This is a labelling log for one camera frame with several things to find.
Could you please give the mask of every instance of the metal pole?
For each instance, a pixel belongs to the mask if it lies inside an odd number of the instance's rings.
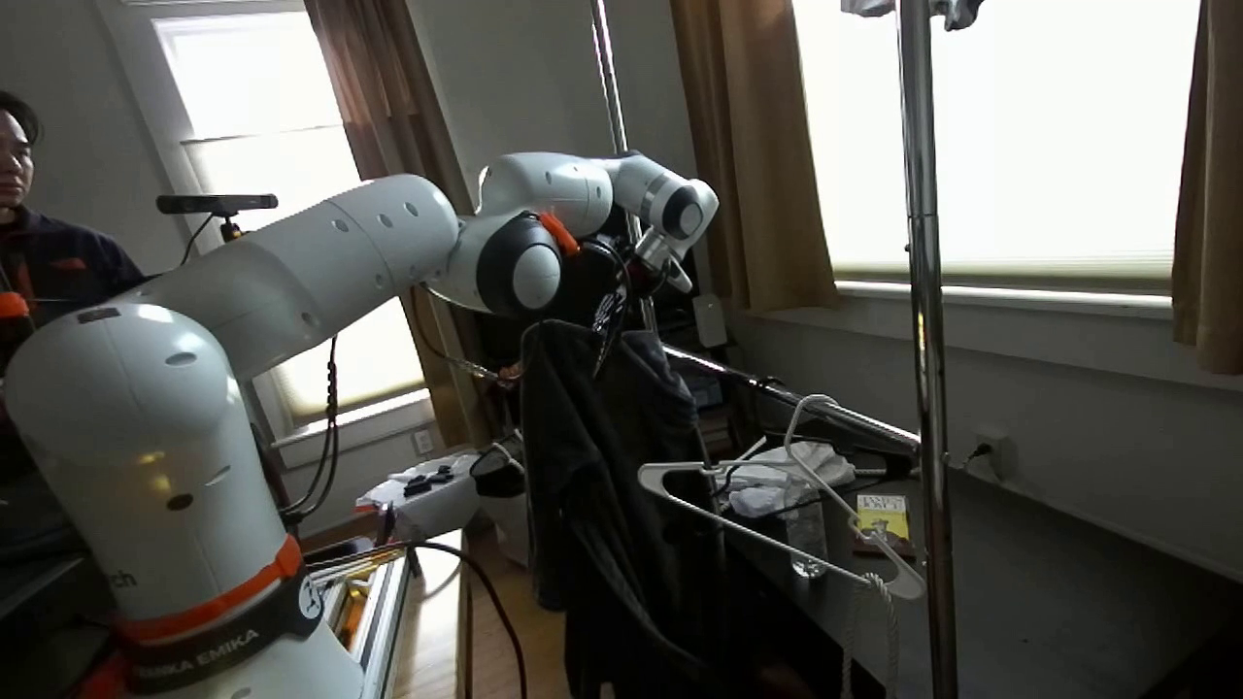
[[[930,11],[901,0],[901,138],[910,201],[912,360],[921,403],[925,529],[928,529],[928,641],[930,692],[958,697],[956,582],[947,508],[947,399],[942,399],[942,315],[938,315],[938,228],[937,228],[937,118],[930,118]]]
[[[609,26],[609,4],[607,0],[591,4],[591,42],[592,42],[592,72],[598,72],[598,85],[603,85],[603,96],[607,96],[612,152],[629,157],[620,81],[618,81],[618,59],[612,59],[612,26]],[[629,250],[638,244],[638,237],[642,237],[642,221],[623,219]],[[655,302],[653,301],[638,301],[638,315],[642,315],[643,331],[655,331]]]

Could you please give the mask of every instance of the wall outlet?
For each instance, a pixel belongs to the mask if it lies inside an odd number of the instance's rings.
[[[998,483],[1016,479],[1016,446],[1013,446],[1011,433],[977,426],[973,455],[977,455],[977,464],[987,464],[989,479],[998,479]]]

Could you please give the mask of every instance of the robotic arm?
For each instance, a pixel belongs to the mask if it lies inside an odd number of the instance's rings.
[[[355,697],[271,508],[236,378],[416,284],[537,315],[560,290],[548,213],[591,237],[612,208],[648,226],[634,261],[675,280],[713,193],[643,157],[507,157],[469,219],[428,178],[377,178],[25,338],[7,411],[113,587],[122,689]]]

